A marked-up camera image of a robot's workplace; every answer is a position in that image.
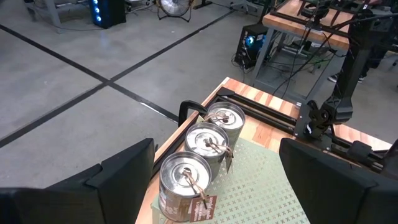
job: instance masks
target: workbench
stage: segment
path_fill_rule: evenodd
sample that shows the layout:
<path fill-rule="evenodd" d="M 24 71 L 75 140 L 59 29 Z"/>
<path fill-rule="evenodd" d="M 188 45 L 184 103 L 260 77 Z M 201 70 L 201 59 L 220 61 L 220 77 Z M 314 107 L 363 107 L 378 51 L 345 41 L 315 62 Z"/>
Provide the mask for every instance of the workbench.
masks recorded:
<path fill-rule="evenodd" d="M 216 95 L 217 91 L 221 88 L 225 87 L 229 90 L 234 91 L 235 93 L 244 96 L 250 100 L 258 102 L 262 105 L 273 108 L 277 111 L 280 111 L 283 114 L 286 114 L 292 118 L 297 119 L 299 116 L 299 107 L 289 103 L 288 101 L 282 100 L 276 96 L 272 96 L 270 94 L 264 93 L 261 90 L 255 89 L 248 85 L 245 85 L 239 81 L 233 80 L 231 78 L 226 78 L 202 103 L 203 106 L 206 106 L 211 99 Z M 160 157 L 165 153 L 166 149 L 173 144 L 175 139 L 188 128 L 189 124 L 196 120 L 198 116 L 198 112 L 193 112 L 188 119 L 171 135 L 171 137 L 166 140 L 166 142 L 159 148 L 159 150 L 155 154 L 155 162 L 160 160 Z M 391 144 L 388 142 L 384 142 L 372 136 L 369 136 L 361 131 L 355 130 L 345 125 L 337 125 L 335 126 L 336 135 L 341 137 L 349 142 L 359 140 L 363 143 L 369 144 L 372 146 L 373 150 L 383 150 L 389 149 Z M 292 138 L 295 139 L 294 136 L 289 135 L 279 129 L 276 129 L 268 124 L 262 123 L 250 116 L 246 115 L 246 122 L 243 127 L 243 130 L 240 134 L 240 138 L 245 139 L 247 141 L 253 142 L 255 144 L 259 144 L 264 146 L 265 148 L 278 152 L 280 146 L 280 140 L 282 138 Z M 183 144 L 180 145 L 178 151 L 183 150 Z M 144 201 L 141 205 L 141 209 L 137 218 L 136 223 L 152 223 L 152 210 L 151 203 L 155 200 L 156 196 L 159 194 L 159 173 L 157 173 L 151 180 L 148 189 L 146 191 Z"/>
<path fill-rule="evenodd" d="M 300 0 L 286 0 L 283 5 L 278 8 L 277 12 L 297 17 L 303 20 L 306 20 L 306 17 L 303 17 L 301 15 L 297 16 L 297 13 L 300 9 L 301 6 L 301 1 Z M 321 24 L 324 25 L 330 25 L 331 20 L 333 16 L 336 14 L 336 10 L 330 9 L 329 13 L 326 15 L 321 20 Z M 352 14 L 348 14 L 346 12 L 341 12 L 340 15 L 337 17 L 336 21 L 334 22 L 333 25 L 341 24 L 342 22 L 345 22 L 347 20 L 350 20 L 352 18 Z M 256 88 L 259 88 L 261 90 L 264 90 L 267 93 L 273 93 L 277 86 L 272 85 L 271 83 L 267 82 L 262 82 L 258 79 L 260 69 L 262 62 L 264 61 L 264 58 L 266 56 L 266 52 L 268 51 L 268 48 L 272 47 L 271 45 L 271 40 L 273 39 L 273 35 L 275 35 L 274 31 L 279 31 L 282 33 L 282 36 L 279 40 L 279 44 L 283 44 L 287 35 L 293 36 L 293 37 L 302 37 L 304 33 L 308 32 L 308 29 L 305 28 L 304 25 L 292 22 L 287 19 L 283 19 L 277 16 L 273 16 L 271 14 L 266 14 L 262 18 L 262 23 L 264 26 L 268 27 L 267 31 L 267 38 L 266 41 L 264 42 L 264 45 L 262 46 L 262 49 L 260 51 L 260 54 L 257 58 L 256 66 L 254 67 L 254 70 L 248 74 L 246 78 L 246 84 L 250 86 L 254 86 Z M 348 32 L 348 26 L 343 27 L 340 29 L 340 31 L 347 33 Z M 328 32 L 323 32 L 317 31 L 317 30 L 311 30 L 311 32 L 308 35 L 307 40 L 321 44 L 325 39 L 325 35 L 329 36 L 330 33 Z M 349 48 L 349 40 L 346 37 L 341 37 L 338 35 L 333 35 L 329 39 L 330 46 L 337 51 L 337 55 L 346 55 L 348 48 Z M 333 57 L 331 59 L 330 64 L 333 66 L 327 66 L 325 72 L 322 73 L 322 75 L 319 76 L 318 80 L 315 82 L 313 85 L 312 89 L 308 92 L 308 95 L 301 95 L 301 94 L 293 94 L 287 91 L 286 99 L 289 101 L 294 101 L 294 102 L 300 102 L 300 103 L 306 103 L 308 100 L 312 100 L 317 91 L 321 88 L 322 83 L 330 76 L 333 75 L 333 73 L 336 71 L 336 67 L 341 68 L 343 65 L 345 57 Z M 276 96 L 282 96 L 286 86 L 282 86 L 279 91 L 275 93 Z"/>

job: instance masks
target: metal can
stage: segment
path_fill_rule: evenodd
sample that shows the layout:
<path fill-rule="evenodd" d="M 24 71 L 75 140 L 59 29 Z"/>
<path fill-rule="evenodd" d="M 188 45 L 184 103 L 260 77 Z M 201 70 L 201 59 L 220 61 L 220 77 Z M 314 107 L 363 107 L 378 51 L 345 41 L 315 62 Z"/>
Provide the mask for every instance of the metal can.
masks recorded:
<path fill-rule="evenodd" d="M 209 107 L 208 115 L 211 116 L 211 122 L 225 131 L 229 139 L 228 146 L 234 149 L 246 119 L 242 109 L 232 103 L 218 102 Z M 228 119 L 220 119 L 223 115 L 227 116 Z"/>
<path fill-rule="evenodd" d="M 210 166 L 198 154 L 176 152 L 166 158 L 160 168 L 159 208 L 168 219 L 175 222 L 186 222 L 190 219 L 188 212 L 192 198 L 200 195 L 197 187 L 190 185 L 184 171 L 190 172 L 203 190 L 211 182 Z"/>
<path fill-rule="evenodd" d="M 206 143 L 209 139 L 217 145 L 228 145 L 228 136 L 222 128 L 211 123 L 198 123 L 188 129 L 185 150 L 199 154 L 209 163 L 213 181 L 218 175 L 225 151 L 214 150 Z"/>

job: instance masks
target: blue led light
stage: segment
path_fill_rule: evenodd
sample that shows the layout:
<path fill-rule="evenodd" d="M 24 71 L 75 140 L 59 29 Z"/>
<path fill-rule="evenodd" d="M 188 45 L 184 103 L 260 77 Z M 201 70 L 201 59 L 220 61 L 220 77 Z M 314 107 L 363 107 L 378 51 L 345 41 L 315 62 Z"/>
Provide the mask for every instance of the blue led light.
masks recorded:
<path fill-rule="evenodd" d="M 254 37 L 253 36 L 248 36 L 246 38 L 246 46 L 251 47 L 254 44 Z"/>

